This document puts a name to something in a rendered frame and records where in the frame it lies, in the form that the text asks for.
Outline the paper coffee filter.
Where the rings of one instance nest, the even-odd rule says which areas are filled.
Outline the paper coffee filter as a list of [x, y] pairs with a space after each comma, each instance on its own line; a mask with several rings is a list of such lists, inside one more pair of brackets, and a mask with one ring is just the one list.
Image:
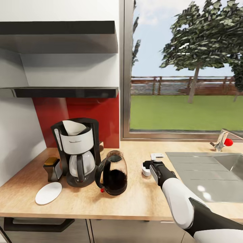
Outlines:
[[65, 127], [68, 136], [76, 136], [85, 128], [87, 128], [81, 123], [76, 123], [70, 120], [64, 120], [63, 125]]

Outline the electric kettle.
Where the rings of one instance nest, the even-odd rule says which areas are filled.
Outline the electric kettle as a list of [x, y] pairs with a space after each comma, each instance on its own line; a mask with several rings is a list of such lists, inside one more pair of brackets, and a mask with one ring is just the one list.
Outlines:
[[[103, 172], [103, 184], [101, 173]], [[112, 150], [99, 164], [95, 172], [95, 182], [101, 192], [104, 190], [110, 195], [120, 195], [128, 186], [128, 173], [123, 151]]]

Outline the saucer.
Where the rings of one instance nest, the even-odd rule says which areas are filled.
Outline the saucer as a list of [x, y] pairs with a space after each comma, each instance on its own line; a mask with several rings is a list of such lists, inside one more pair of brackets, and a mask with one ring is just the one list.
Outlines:
[[35, 201], [38, 204], [47, 204], [53, 201], [61, 192], [62, 185], [59, 182], [53, 182], [44, 186], [36, 195]]

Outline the coffee cup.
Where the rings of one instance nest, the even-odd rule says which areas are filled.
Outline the coffee cup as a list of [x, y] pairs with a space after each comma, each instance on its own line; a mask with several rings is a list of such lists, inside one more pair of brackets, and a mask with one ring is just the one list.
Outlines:
[[146, 169], [145, 167], [143, 167], [143, 165], [142, 165], [142, 171], [145, 176], [151, 175], [150, 169]]

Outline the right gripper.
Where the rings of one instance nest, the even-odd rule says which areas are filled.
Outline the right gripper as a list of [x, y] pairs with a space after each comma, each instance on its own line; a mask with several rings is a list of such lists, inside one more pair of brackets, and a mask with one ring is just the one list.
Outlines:
[[153, 160], [143, 162], [143, 167], [145, 167], [146, 169], [150, 169], [150, 165], [152, 162], [153, 162]]

